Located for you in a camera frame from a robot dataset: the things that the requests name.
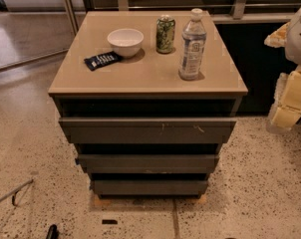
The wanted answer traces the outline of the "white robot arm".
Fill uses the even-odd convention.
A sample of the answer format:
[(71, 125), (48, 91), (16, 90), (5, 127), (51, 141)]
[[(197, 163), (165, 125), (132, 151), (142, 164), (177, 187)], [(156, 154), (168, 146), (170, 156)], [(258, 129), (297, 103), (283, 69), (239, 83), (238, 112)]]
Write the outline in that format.
[(301, 120), (301, 7), (288, 23), (268, 35), (264, 44), (283, 47), (286, 59), (297, 65), (290, 74), (280, 74), (268, 114), (267, 130), (283, 133)]

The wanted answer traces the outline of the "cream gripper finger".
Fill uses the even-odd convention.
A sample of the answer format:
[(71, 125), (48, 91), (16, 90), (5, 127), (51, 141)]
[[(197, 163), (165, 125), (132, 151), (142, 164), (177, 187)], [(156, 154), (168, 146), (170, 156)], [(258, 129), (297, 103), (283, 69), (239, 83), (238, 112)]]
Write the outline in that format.
[(270, 124), (290, 129), (301, 119), (301, 66), (290, 74), (281, 73), (270, 109)]
[(276, 31), (271, 33), (266, 37), (264, 40), (264, 44), (268, 47), (272, 48), (281, 48), (284, 47), (286, 44), (286, 36), (287, 36), (287, 29), (289, 27), (289, 22), (282, 25)]

